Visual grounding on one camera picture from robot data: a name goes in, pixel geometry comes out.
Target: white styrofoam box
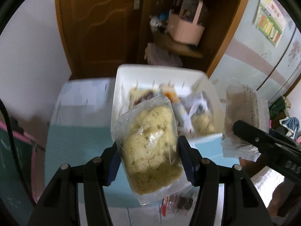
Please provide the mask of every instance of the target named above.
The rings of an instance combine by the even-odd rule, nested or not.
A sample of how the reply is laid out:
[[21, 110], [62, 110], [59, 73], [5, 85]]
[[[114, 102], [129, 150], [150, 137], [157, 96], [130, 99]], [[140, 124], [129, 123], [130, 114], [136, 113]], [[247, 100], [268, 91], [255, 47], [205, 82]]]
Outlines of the white styrofoam box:
[[167, 66], [123, 64], [118, 67], [112, 107], [111, 129], [120, 115], [128, 111], [128, 93], [133, 87], [158, 89], [159, 85], [175, 86], [178, 96], [185, 97], [192, 92], [206, 91], [213, 108], [213, 125], [222, 133], [225, 113], [213, 84], [202, 71]]

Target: blue cloth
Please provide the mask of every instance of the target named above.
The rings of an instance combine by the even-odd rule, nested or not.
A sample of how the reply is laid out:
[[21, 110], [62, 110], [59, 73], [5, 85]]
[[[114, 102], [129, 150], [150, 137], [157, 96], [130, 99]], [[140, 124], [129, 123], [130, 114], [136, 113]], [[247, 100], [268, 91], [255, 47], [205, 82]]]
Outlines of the blue cloth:
[[279, 121], [280, 125], [285, 127], [287, 130], [289, 130], [293, 135], [292, 139], [295, 139], [295, 136], [297, 137], [296, 133], [298, 133], [300, 128], [299, 120], [296, 117], [287, 117]]

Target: white wall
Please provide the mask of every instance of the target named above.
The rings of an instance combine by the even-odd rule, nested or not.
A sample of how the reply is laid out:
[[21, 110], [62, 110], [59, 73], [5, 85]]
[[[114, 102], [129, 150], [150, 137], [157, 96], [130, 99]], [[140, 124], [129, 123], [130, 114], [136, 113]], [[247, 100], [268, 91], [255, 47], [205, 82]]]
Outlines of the white wall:
[[0, 98], [42, 143], [47, 122], [70, 77], [54, 0], [25, 0], [0, 36]]

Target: plastic wrap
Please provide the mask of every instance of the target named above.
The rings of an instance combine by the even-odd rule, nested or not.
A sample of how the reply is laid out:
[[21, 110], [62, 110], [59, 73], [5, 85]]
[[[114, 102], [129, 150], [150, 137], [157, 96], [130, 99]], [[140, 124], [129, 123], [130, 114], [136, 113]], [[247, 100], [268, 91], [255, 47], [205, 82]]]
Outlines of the plastic wrap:
[[112, 127], [119, 154], [140, 204], [149, 204], [190, 185], [177, 153], [176, 120], [165, 96], [146, 100]]
[[170, 84], [160, 84], [159, 94], [162, 94], [169, 98], [171, 103], [179, 102], [180, 99], [177, 96], [175, 86]]
[[[205, 91], [192, 93], [185, 98], [181, 98], [181, 104], [188, 113], [195, 136], [216, 133], [213, 125], [212, 106]], [[190, 127], [190, 124], [187, 122], [188, 121], [186, 121], [185, 126]]]
[[225, 129], [222, 137], [224, 157], [256, 161], [260, 156], [257, 147], [240, 139], [233, 133], [233, 125], [242, 120], [264, 132], [269, 131], [269, 113], [266, 99], [257, 92], [238, 82], [226, 90]]
[[162, 219], [170, 219], [175, 215], [187, 215], [193, 210], [198, 196], [198, 188], [190, 186], [176, 194], [165, 197], [161, 204]]
[[172, 103], [172, 107], [178, 124], [179, 136], [184, 135], [187, 139], [194, 138], [195, 129], [183, 104], [181, 102], [174, 102]]
[[156, 97], [157, 91], [153, 89], [137, 89], [137, 88], [132, 88], [129, 93], [130, 97], [130, 104], [129, 104], [129, 109], [131, 109], [133, 106], [136, 106], [137, 104], [149, 100], [151, 98]]

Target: poster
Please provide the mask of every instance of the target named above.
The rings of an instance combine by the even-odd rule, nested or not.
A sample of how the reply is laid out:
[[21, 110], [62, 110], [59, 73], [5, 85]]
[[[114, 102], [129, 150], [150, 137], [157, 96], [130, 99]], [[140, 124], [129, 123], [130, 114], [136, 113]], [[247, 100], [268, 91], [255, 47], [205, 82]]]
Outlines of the poster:
[[254, 24], [275, 47], [278, 46], [286, 20], [273, 0], [259, 1]]

